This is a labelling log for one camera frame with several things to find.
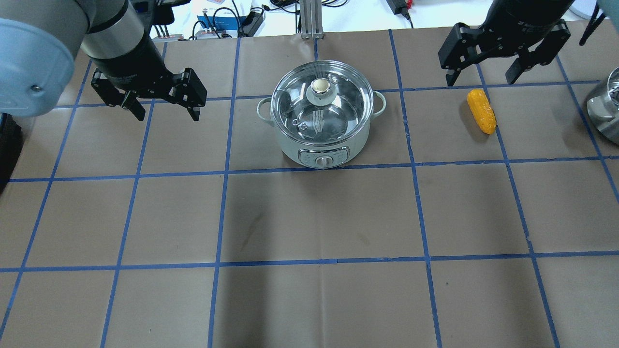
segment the stainless steel pot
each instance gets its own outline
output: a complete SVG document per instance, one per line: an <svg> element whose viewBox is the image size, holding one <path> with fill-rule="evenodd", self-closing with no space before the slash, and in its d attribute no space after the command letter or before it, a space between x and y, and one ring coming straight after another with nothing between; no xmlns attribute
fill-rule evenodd
<svg viewBox="0 0 619 348"><path fill-rule="evenodd" d="M619 67L589 93L587 113L597 130L619 145Z"/></svg>
<svg viewBox="0 0 619 348"><path fill-rule="evenodd" d="M383 107L373 112L374 95ZM260 107L271 103L268 118ZM315 61L296 67L262 99L258 117L275 129L282 151L310 168L332 168L352 160L370 133L370 121L383 113L384 95L372 91L355 68L338 61Z"/></svg>

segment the pot handle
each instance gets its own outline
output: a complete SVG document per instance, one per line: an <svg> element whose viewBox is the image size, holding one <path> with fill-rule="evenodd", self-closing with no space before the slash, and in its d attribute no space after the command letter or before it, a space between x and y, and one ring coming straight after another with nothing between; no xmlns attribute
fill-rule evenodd
<svg viewBox="0 0 619 348"><path fill-rule="evenodd" d="M271 102L271 97L267 97L265 99L262 99L261 101L258 102L258 106L256 107L256 113L258 114L258 117L260 117L260 120L263 120L266 124L268 124L269 126L273 127L275 124L273 123L273 120L264 118L262 116L262 114L260 114L260 107L263 106L265 103L270 103Z"/></svg>
<svg viewBox="0 0 619 348"><path fill-rule="evenodd" d="M376 94L376 96L380 98L381 101L383 101L383 107L377 112L370 115L370 120L373 120L377 118L378 116L380 116L383 113L383 111L385 111L385 108L387 107L387 101L385 100L385 96L381 92L377 92L377 91L374 91L374 94Z"/></svg>

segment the pot lid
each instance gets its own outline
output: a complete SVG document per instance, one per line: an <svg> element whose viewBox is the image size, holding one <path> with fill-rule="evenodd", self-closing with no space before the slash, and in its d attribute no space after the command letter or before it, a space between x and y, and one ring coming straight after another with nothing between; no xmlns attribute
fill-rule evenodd
<svg viewBox="0 0 619 348"><path fill-rule="evenodd" d="M372 112L370 83L338 61L296 67L275 88L271 114L288 137L309 146L330 146L358 133Z"/></svg>

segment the blue plastic cap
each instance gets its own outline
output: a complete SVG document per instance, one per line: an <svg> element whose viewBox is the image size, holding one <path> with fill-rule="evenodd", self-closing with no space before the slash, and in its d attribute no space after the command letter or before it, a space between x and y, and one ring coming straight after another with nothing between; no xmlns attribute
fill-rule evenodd
<svg viewBox="0 0 619 348"><path fill-rule="evenodd" d="M0 19L0 111L13 116L49 112L69 83L71 52L48 32Z"/></svg>

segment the stain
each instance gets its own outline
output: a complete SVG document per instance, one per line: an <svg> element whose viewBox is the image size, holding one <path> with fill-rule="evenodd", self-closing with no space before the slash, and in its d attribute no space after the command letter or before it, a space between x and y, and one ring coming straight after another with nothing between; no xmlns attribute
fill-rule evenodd
<svg viewBox="0 0 619 348"><path fill-rule="evenodd" d="M368 237L366 237L364 234L357 232L357 238L359 238L359 240L365 244L365 246L369 246L370 245L370 239Z"/></svg>
<svg viewBox="0 0 619 348"><path fill-rule="evenodd" d="M251 224L249 224L249 227L247 228L247 237L245 237L245 239L243 240L243 244L241 244L241 251L243 251L247 244L249 244L249 239L254 234L254 232L256 232L256 227L258 227L258 224L260 224L260 221L262 221L263 218L264 213L262 212L254 218Z"/></svg>

